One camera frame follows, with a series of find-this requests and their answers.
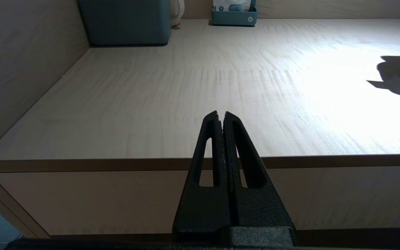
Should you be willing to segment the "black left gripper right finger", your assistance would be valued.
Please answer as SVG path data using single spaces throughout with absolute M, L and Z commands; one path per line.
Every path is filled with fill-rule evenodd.
M 224 116 L 231 226 L 229 245 L 296 245 L 295 226 L 243 122 Z

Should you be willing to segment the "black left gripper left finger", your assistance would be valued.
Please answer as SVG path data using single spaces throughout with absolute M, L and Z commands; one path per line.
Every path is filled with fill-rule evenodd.
M 208 139 L 212 143 L 212 187 L 200 185 Z M 217 242 L 218 232 L 230 225 L 224 139 L 218 113 L 214 111 L 202 121 L 172 233 L 178 242 L 212 243 Z

